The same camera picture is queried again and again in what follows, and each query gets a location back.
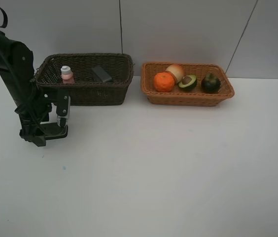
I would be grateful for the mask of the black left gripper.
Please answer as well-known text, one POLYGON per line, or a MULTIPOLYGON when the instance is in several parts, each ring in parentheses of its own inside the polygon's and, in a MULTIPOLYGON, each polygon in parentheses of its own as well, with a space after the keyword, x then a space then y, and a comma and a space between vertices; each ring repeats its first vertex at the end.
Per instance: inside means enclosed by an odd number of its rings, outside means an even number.
POLYGON ((0 69, 0 76, 16 104, 15 113, 21 124, 20 137, 37 147, 45 147, 46 137, 41 122, 49 121, 51 104, 44 101, 33 76, 5 69, 0 69))

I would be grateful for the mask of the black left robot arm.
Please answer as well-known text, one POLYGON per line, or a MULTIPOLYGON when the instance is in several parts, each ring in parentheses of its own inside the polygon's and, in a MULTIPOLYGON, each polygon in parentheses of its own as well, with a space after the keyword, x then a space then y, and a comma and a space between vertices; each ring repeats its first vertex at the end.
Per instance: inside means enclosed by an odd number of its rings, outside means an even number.
POLYGON ((52 106, 36 84, 33 61, 33 52, 25 44, 10 40, 0 31, 0 77, 16 104, 19 135, 44 147, 47 140, 56 138, 56 125, 48 122, 52 106))

